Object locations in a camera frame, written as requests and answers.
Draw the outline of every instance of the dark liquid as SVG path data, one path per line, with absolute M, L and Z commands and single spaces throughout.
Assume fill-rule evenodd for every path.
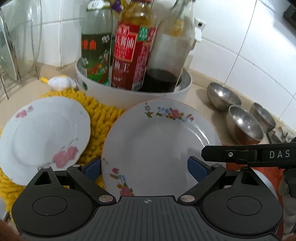
M 173 92 L 177 79 L 172 73 L 162 69 L 149 69 L 146 71 L 142 88 L 143 92 Z

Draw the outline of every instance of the floral plate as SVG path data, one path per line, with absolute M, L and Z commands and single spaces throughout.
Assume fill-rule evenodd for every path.
M 16 184 L 27 185 L 42 166 L 66 170 L 76 163 L 90 137 L 83 106 L 65 97 L 39 100 L 21 108 L 0 138 L 0 167 Z
M 178 198 L 197 184 L 188 172 L 187 160 L 190 156 L 202 160 L 206 145 L 221 142 L 195 109 L 171 99 L 139 103 L 114 123 L 105 140 L 106 190 L 117 200 L 120 196 Z

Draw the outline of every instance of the yellow towel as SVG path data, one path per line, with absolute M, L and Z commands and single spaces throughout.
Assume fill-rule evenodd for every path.
M 93 97 L 86 97 L 83 92 L 73 89 L 66 91 L 50 91 L 42 95 L 41 98 L 50 96 L 64 96 L 77 100 L 89 114 L 91 119 L 91 137 L 77 163 L 84 165 L 96 156 L 101 155 L 108 131 L 124 110 L 116 109 L 114 106 L 103 105 Z M 96 184 L 104 188 L 102 176 L 96 180 Z M 8 212 L 11 211 L 13 203 L 24 188 L 24 186 L 13 183 L 0 169 L 0 197 L 6 203 L 6 210 Z

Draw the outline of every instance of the stainless steel bowl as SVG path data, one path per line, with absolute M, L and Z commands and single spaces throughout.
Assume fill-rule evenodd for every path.
M 231 137 L 242 145 L 258 144 L 264 137 L 259 121 L 240 106 L 229 107 L 226 123 Z
M 212 82 L 207 87 L 207 97 L 212 105 L 221 112 L 226 112 L 231 105 L 241 105 L 239 97 L 223 85 Z
M 272 115 L 258 103 L 253 103 L 250 113 L 260 122 L 264 133 L 270 132 L 276 126 Z

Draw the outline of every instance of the green leaf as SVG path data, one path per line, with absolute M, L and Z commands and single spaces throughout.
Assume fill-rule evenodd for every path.
M 152 118 L 151 113 L 150 112 L 145 112 L 145 114 L 149 117 Z

